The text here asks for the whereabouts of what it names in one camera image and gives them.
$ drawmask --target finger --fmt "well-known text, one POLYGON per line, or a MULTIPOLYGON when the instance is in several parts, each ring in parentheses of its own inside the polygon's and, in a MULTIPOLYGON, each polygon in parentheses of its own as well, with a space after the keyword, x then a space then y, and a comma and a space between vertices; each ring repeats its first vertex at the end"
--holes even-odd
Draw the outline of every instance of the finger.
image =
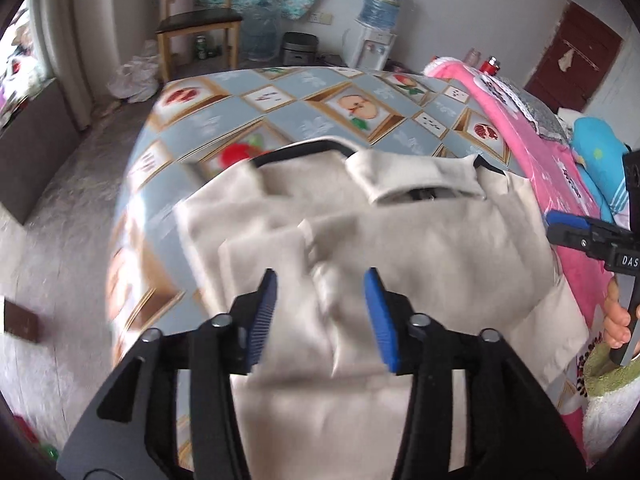
POLYGON ((610 348, 620 348, 622 343, 613 339, 608 332, 604 333, 604 342, 609 345, 610 348))
POLYGON ((629 323, 631 323, 631 316, 624 308, 622 308, 622 306, 620 306, 619 303, 611 300, 606 300, 604 303, 604 312, 607 317, 617 325, 629 326, 629 323))
POLYGON ((607 285, 607 298, 613 300, 615 303, 620 300, 620 288, 615 278, 609 280, 609 285, 607 285))
POLYGON ((604 330, 606 330, 613 339, 621 343, 628 343, 631 339, 629 329, 614 323, 610 317, 604 319, 604 330))

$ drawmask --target blue pillow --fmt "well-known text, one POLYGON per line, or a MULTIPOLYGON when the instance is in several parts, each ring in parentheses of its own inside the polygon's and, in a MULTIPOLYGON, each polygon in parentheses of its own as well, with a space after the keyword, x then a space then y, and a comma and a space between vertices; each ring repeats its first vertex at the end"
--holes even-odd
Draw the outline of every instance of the blue pillow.
POLYGON ((617 215, 629 200, 622 167, 626 146, 605 121, 582 117, 574 123, 571 147, 582 157, 584 169, 602 192, 610 212, 617 215))
POLYGON ((607 201, 602 195, 602 192, 598 189, 598 186, 596 186, 596 183, 589 176, 587 170, 585 170, 580 164, 577 164, 576 167, 578 168, 578 173, 580 173, 580 177, 582 178, 584 185, 587 187, 600 209, 600 220, 615 224, 613 215, 611 214, 611 209, 609 209, 609 204, 607 204, 607 201))

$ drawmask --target brown box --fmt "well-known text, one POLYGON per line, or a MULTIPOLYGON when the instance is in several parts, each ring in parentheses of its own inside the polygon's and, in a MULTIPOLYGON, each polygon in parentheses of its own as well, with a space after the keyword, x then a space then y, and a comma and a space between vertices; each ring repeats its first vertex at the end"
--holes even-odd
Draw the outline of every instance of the brown box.
POLYGON ((38 342, 38 316, 26 308, 0 296, 0 333, 38 342))

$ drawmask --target white plastic bag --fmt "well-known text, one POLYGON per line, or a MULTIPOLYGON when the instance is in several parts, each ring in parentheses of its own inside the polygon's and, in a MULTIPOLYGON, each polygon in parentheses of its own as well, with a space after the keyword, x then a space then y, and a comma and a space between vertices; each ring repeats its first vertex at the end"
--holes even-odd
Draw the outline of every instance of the white plastic bag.
POLYGON ((118 99, 127 99, 129 103, 146 101, 158 91, 156 75, 159 63, 157 42, 145 41, 142 56, 134 56, 130 62, 118 67, 115 76, 107 83, 109 92, 118 99))

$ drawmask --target gray floor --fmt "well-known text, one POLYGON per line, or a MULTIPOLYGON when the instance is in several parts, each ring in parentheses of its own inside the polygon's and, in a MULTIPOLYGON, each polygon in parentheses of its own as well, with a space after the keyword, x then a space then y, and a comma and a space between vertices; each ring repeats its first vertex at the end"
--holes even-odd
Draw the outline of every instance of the gray floor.
MULTIPOLYGON (((269 64, 243 63, 240 68, 269 64)), ((218 72, 220 58, 176 78, 218 72)), ((129 153, 155 98, 94 124, 22 227, 0 208, 0 294, 40 316, 38 345, 0 335, 0 390, 61 449, 111 368, 104 319, 107 242, 129 153)))

